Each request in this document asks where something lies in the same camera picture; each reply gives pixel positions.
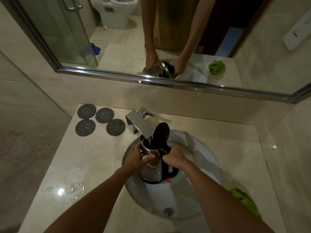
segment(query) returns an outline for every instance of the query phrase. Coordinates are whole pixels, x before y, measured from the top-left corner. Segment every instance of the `shower glass door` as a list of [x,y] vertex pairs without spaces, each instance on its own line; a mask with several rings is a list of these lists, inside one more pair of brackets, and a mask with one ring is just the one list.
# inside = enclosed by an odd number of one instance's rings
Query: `shower glass door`
[[97,68],[74,0],[18,0],[28,19],[64,66]]

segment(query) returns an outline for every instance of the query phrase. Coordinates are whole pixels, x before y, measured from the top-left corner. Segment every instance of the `sink drain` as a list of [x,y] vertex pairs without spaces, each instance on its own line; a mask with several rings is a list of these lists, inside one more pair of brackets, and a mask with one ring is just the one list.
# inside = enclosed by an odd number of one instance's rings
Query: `sink drain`
[[171,208],[165,208],[165,209],[164,209],[164,213],[165,213],[167,216],[172,216],[172,215],[173,215],[173,209],[171,209]]

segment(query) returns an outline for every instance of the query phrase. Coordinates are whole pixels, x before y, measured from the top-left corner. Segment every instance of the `person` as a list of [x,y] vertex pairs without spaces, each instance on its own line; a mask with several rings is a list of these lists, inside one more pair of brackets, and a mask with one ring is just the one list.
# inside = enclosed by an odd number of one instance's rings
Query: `person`
[[181,51],[170,64],[175,67],[174,78],[184,73],[191,54],[200,42],[214,3],[215,0],[141,0],[146,69],[156,64],[162,68],[155,50],[158,48]]
[[[121,168],[68,208],[45,233],[102,233],[126,180],[155,158],[152,155],[141,159],[139,146],[140,143],[134,145]],[[273,233],[261,218],[186,159],[177,146],[171,147],[170,153],[163,156],[163,161],[189,177],[212,233]]]

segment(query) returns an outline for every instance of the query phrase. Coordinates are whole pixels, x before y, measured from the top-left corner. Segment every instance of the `dark gray coaster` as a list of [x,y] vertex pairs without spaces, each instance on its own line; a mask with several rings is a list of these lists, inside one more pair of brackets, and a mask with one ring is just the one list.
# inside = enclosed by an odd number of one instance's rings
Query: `dark gray coaster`
[[93,117],[95,113],[96,113],[96,107],[95,105],[92,105],[92,104],[81,105],[77,112],[79,118],[81,119],[89,119]]
[[95,122],[91,119],[83,119],[76,125],[76,133],[79,136],[88,136],[95,130]]
[[97,111],[95,118],[99,123],[107,123],[114,118],[114,111],[109,108],[102,108]]
[[106,126],[106,131],[111,136],[119,136],[124,130],[125,123],[121,119],[113,119]]

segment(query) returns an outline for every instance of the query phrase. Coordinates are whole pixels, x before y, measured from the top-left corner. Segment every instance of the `green cloth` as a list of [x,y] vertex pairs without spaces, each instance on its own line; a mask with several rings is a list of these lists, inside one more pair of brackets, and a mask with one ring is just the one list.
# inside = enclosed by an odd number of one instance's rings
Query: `green cloth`
[[211,74],[216,75],[219,74],[225,67],[226,66],[222,61],[214,60],[212,63],[209,64],[208,70]]
[[258,217],[262,218],[254,200],[252,199],[252,197],[249,194],[241,191],[237,187],[233,187],[230,192],[235,197],[237,197],[243,204],[245,204],[250,210],[252,210],[254,214],[256,214]]

